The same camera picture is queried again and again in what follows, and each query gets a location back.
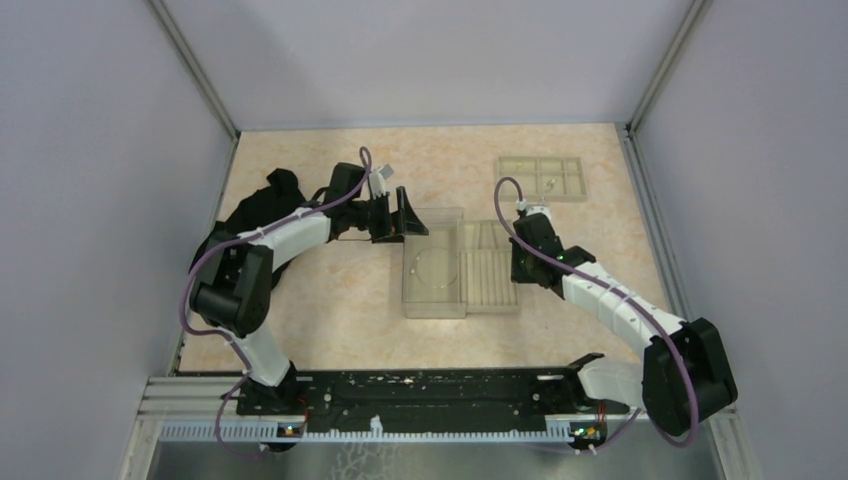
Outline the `beige slotted ring tray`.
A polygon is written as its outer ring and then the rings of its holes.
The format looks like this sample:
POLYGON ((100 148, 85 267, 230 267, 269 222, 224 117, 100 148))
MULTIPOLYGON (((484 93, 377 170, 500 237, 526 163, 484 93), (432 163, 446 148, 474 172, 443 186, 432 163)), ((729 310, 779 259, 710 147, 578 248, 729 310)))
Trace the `beige slotted ring tray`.
POLYGON ((511 279, 512 245, 497 220, 459 222, 460 298, 469 314, 515 314, 520 310, 511 279))

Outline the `beige compartment tray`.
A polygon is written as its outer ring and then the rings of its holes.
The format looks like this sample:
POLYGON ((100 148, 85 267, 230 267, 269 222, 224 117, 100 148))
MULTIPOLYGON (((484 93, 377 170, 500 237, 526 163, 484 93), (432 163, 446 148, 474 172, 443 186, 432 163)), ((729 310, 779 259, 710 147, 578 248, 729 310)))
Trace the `beige compartment tray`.
POLYGON ((496 178, 512 177, 520 185, 528 202, 585 202, 588 183, 579 157, 500 156, 496 160, 496 178), (546 187, 555 179, 553 188, 546 187))

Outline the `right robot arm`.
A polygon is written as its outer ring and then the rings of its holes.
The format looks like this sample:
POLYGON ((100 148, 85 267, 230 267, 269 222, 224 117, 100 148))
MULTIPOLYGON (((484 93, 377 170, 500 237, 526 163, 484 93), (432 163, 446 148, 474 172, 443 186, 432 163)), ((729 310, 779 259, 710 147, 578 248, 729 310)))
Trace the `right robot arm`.
POLYGON ((565 248, 547 207, 521 201, 510 231, 511 279, 536 284, 593 315, 638 356, 622 362, 588 354, 575 362, 563 398, 576 412, 600 400, 645 412, 668 437, 738 399, 738 388, 717 327, 688 321, 624 286, 580 246, 565 248))

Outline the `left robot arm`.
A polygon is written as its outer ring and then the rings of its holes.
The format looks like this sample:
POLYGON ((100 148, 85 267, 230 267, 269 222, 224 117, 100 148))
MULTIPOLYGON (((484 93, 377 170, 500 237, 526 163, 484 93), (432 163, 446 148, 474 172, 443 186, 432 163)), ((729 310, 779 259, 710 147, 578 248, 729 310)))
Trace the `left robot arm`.
POLYGON ((268 187, 217 223, 198 251, 183 310, 230 341, 248 382, 277 414, 292 411, 300 399, 296 368, 266 324, 272 290, 290 263, 350 229, 367 232, 372 243, 401 243, 429 233, 405 188, 386 190, 390 173, 370 163, 338 163, 328 185, 308 200, 292 171, 276 169, 267 177, 268 187))

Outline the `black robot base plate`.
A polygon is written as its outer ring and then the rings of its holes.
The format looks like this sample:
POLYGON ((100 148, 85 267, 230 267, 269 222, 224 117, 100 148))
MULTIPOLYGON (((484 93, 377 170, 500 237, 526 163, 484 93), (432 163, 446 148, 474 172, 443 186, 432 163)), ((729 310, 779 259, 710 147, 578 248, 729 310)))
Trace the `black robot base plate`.
POLYGON ((306 430, 364 431, 373 419, 394 433, 541 431, 551 415, 629 407, 585 396, 569 367, 312 370, 274 393, 247 381, 241 416, 303 416, 306 430))

